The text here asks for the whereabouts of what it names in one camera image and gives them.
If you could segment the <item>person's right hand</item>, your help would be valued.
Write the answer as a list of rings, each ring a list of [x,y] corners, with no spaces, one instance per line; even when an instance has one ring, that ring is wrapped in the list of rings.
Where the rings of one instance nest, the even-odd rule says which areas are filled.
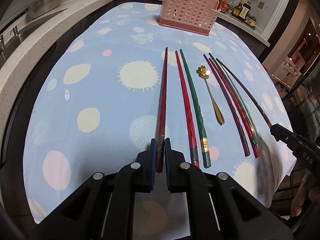
[[[308,196],[312,202],[319,203],[319,187],[313,187],[312,189],[307,190],[307,186],[311,184],[312,179],[313,175],[311,172],[308,172],[303,177],[298,192],[291,203],[291,217],[300,215],[306,196]]]

